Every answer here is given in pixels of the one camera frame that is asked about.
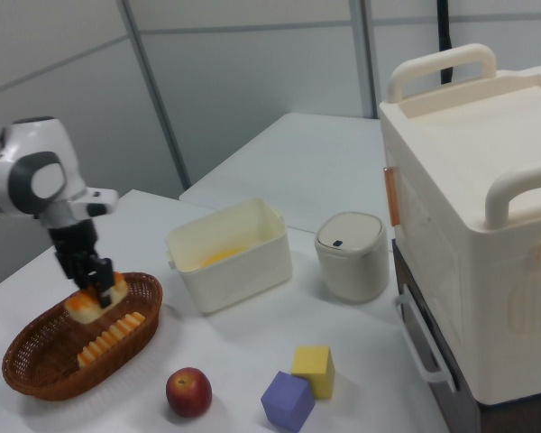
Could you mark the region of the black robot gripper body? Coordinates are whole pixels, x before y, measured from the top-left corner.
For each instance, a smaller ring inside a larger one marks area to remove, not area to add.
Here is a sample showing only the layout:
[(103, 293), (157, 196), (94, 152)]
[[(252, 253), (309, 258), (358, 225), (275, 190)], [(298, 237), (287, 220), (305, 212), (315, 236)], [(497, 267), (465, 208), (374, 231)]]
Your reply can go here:
[(48, 230), (56, 250), (56, 257), (68, 279), (77, 283), (77, 270), (96, 270), (98, 283), (98, 260), (101, 258), (95, 249), (98, 239), (95, 225), (91, 219), (75, 225)]

